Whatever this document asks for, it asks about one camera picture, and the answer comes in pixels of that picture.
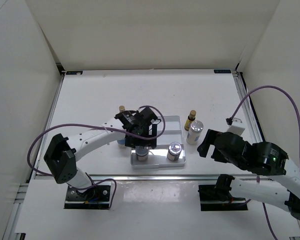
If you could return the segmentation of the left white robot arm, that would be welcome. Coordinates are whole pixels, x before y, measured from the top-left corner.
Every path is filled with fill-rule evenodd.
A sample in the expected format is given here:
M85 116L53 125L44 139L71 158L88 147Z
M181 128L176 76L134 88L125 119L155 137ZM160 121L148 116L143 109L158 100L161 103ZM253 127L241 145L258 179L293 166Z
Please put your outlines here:
M102 126L90 126L86 132L72 136L56 134L44 154L44 161L57 184L66 183L75 189L83 200L95 194L93 182L77 162L87 154L112 142L125 140L125 146L156 148L158 116L146 106L141 111L117 113Z

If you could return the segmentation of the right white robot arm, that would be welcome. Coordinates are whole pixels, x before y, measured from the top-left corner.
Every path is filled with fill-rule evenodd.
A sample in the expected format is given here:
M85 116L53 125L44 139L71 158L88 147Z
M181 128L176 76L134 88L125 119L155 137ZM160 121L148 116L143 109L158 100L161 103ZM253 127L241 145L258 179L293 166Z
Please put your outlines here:
M221 174L214 186L199 188L208 200L230 202L238 198L251 199L275 206L300 221L300 169L282 148L266 141L251 144L237 134L208 129L197 148L199 156L205 158L210 146L214 147L211 155L214 161L232 164L280 186Z

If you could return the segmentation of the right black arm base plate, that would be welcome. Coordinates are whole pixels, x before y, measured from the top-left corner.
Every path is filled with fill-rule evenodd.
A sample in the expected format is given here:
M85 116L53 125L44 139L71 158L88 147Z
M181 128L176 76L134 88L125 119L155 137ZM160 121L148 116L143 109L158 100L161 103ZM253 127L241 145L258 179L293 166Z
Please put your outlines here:
M247 199L233 197L230 193L217 192L212 184L198 186L202 212L247 211Z

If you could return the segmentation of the short white-lid spice jar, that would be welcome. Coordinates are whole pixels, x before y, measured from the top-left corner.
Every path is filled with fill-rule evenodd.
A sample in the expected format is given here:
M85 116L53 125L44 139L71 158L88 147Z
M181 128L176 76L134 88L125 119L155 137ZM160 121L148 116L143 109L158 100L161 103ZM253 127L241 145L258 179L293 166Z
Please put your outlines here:
M172 142L168 147L167 159L170 161L177 161L181 155L182 146L178 142Z
M148 160L149 148L146 146L138 146L135 148L135 155L139 162L145 162Z

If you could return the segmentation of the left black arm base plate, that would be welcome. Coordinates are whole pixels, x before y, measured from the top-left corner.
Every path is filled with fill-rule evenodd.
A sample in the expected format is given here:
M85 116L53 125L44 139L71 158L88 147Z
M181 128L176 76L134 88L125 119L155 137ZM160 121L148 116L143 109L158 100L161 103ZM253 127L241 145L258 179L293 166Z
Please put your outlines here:
M103 182L85 192L79 192L68 187L65 194L64 209L108 210L112 189L110 182Z

